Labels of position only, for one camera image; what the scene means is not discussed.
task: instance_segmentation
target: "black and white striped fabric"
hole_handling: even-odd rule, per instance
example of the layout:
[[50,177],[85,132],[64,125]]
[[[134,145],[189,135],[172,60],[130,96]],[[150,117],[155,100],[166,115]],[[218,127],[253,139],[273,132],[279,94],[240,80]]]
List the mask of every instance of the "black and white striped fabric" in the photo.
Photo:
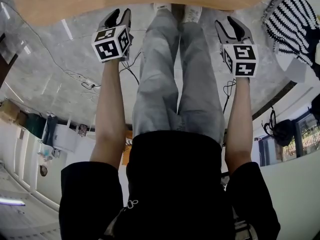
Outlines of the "black and white striped fabric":
[[278,54],[290,54],[313,67],[320,21],[306,0],[273,0],[262,17]]

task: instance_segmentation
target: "black sleeve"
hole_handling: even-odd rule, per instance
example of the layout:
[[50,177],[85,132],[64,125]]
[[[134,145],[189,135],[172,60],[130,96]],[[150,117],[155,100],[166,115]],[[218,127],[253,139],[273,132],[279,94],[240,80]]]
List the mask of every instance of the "black sleeve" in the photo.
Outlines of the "black sleeve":
[[248,162],[236,169],[226,194],[236,214],[254,227],[259,240],[277,239],[280,224],[257,163]]
[[102,162],[77,162],[61,171],[62,240],[98,240],[124,207],[118,171]]

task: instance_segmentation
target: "gray jeans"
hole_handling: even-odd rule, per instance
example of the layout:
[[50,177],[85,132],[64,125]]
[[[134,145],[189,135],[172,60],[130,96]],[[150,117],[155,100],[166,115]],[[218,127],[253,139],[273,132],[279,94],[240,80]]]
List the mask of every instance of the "gray jeans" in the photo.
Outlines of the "gray jeans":
[[[178,106],[174,64],[179,41],[183,90]],[[133,136],[184,131],[209,136],[222,144],[225,118],[200,25],[182,23],[178,29],[171,12],[161,9],[146,31],[142,54],[140,85],[132,115]]]

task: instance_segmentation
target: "backpack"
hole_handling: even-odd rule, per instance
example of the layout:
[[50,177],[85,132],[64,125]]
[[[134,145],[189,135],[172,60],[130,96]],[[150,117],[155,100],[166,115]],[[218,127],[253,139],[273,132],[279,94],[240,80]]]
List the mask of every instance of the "backpack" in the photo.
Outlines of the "backpack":
[[[262,123],[261,125],[265,133],[268,134],[270,137],[272,137],[278,145],[282,147],[288,146],[294,138],[294,132],[295,132],[294,124],[289,119],[286,119],[284,121],[277,123],[276,112],[273,107],[271,108],[272,108],[272,112],[270,115],[270,121],[264,124],[264,126],[262,125]],[[268,126],[272,131],[272,134],[268,133],[267,131]]]
[[317,124],[320,124],[320,94],[313,99],[311,102],[311,108],[309,109],[310,113],[313,114],[314,118],[317,121]]

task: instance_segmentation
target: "white cube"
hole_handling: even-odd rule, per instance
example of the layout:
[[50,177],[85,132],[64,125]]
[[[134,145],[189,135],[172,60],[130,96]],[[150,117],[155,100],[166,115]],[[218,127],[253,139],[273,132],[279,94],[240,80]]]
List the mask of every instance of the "white cube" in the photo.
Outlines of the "white cube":
[[91,45],[100,62],[123,57],[130,45],[127,26],[121,25],[95,32]]
[[222,56],[235,78],[254,78],[259,64],[255,44],[223,44]]

